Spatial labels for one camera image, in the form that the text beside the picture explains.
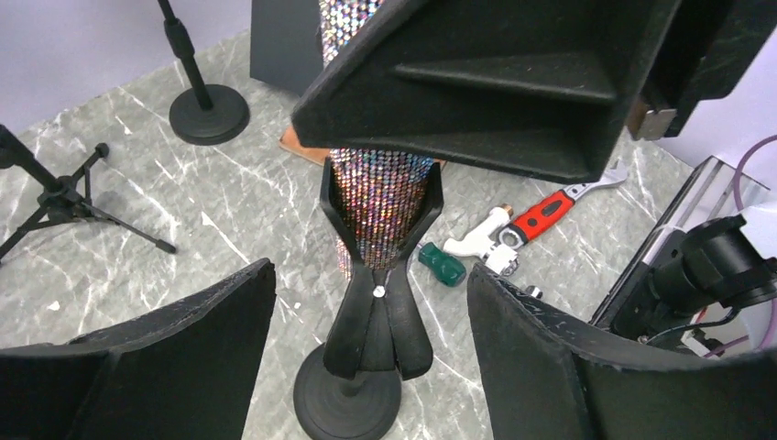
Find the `glitter sequin microphone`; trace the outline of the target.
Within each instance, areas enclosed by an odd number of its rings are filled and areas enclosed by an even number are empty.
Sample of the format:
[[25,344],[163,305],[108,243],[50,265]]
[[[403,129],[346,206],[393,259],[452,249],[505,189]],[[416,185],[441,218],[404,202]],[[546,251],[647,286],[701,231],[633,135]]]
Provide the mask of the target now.
[[[379,1],[321,1],[323,63],[329,64],[381,6]],[[412,229],[434,160],[416,154],[361,148],[329,151],[335,207],[355,236],[361,259],[385,270]]]

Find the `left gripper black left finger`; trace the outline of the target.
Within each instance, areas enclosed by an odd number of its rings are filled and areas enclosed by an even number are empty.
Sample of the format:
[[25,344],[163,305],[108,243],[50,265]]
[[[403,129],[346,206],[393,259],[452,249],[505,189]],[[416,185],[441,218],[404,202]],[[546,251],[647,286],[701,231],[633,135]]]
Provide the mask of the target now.
[[1,352],[4,439],[238,439],[276,301],[258,260],[65,344]]

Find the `black clip stand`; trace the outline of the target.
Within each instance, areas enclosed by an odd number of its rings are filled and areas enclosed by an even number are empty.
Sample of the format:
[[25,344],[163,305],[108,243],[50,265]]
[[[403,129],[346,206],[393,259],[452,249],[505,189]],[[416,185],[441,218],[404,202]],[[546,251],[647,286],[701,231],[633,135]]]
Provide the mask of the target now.
[[353,228],[334,201],[330,161],[323,166],[321,206],[352,259],[351,277],[326,341],[302,362],[294,410],[312,439],[380,439],[394,424],[403,381],[425,374],[433,350],[408,280],[410,257],[443,209],[441,167],[428,174],[421,210],[385,269],[362,259]]

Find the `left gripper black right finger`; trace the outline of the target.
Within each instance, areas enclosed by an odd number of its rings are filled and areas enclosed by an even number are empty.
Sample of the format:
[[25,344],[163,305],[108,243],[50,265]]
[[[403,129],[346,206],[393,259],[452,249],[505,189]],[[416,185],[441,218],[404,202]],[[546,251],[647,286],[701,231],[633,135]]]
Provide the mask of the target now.
[[521,295],[482,264],[467,305],[497,439],[773,439],[776,353],[646,346]]

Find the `black shock-mount stand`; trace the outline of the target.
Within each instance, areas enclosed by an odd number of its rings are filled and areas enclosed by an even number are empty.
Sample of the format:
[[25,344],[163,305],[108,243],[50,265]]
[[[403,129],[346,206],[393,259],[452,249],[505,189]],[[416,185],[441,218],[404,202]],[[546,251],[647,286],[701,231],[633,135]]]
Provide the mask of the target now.
[[187,28],[176,17],[168,0],[158,0],[158,4],[170,48],[191,85],[170,105],[169,121],[174,134],[197,146],[214,146],[236,138],[250,120],[245,98],[226,85],[205,83]]

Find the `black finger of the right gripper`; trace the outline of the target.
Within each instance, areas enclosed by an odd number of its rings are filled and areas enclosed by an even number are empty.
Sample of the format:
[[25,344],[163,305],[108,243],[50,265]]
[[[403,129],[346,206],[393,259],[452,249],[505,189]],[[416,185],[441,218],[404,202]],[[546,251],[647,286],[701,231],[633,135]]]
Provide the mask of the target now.
[[675,1],[387,1],[298,102],[302,145],[598,180]]
[[728,96],[775,27],[774,1],[683,1],[643,86],[643,136],[675,138]]

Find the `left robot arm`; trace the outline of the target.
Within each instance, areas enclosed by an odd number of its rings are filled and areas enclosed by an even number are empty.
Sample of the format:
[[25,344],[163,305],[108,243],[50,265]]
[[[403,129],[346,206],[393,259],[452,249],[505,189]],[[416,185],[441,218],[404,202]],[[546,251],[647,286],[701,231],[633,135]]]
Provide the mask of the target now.
[[[586,324],[483,265],[467,285],[498,439],[773,439],[776,352],[704,360],[671,350],[679,320],[776,295],[776,261],[742,215],[682,235]],[[236,439],[268,335],[275,270],[261,259],[215,285],[64,345],[1,353],[4,439]]]

